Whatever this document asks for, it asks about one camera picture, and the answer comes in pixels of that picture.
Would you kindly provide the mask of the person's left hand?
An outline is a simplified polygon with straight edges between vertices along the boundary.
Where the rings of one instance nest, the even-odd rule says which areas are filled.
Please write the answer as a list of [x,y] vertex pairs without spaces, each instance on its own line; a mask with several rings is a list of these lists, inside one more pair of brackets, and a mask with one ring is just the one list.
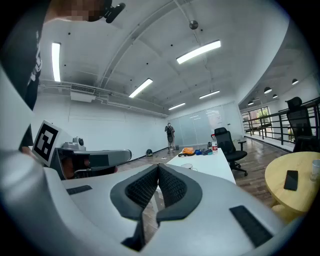
[[83,155],[66,156],[61,160],[64,176],[67,180],[74,178],[75,172],[85,170],[90,166],[90,161]]

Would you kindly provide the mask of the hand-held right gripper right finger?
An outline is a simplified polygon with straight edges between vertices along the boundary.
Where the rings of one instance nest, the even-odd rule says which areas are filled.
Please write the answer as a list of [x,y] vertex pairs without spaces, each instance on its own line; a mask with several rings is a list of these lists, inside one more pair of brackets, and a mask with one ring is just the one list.
[[236,184],[160,164],[164,209],[146,256],[240,256],[257,249],[283,228],[283,221]]

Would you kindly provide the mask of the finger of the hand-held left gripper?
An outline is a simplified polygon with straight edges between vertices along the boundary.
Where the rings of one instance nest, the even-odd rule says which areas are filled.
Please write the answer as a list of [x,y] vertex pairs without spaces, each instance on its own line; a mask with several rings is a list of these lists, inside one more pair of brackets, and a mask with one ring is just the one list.
[[89,151],[89,163],[91,168],[109,168],[124,164],[132,158],[129,149]]

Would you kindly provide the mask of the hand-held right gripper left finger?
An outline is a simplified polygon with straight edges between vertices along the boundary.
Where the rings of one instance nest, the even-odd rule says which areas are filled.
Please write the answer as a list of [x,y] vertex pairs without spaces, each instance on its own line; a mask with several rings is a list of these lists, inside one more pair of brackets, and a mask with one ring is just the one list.
[[59,250],[140,250],[143,211],[158,185],[156,165],[105,176],[61,180],[44,170],[44,233]]

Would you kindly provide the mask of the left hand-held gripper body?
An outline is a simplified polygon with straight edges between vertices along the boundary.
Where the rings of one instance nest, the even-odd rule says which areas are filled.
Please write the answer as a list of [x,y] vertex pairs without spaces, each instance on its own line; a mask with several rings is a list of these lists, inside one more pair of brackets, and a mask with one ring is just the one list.
[[[62,159],[71,157],[72,155],[89,158],[89,151],[87,151],[84,140],[81,137],[72,137],[61,128],[46,120],[42,122],[38,130],[32,153],[38,157],[45,167],[56,170],[62,180],[67,180],[63,173]],[[89,166],[87,169],[76,171],[72,179],[109,175],[117,171],[117,166],[109,168],[91,168]]]

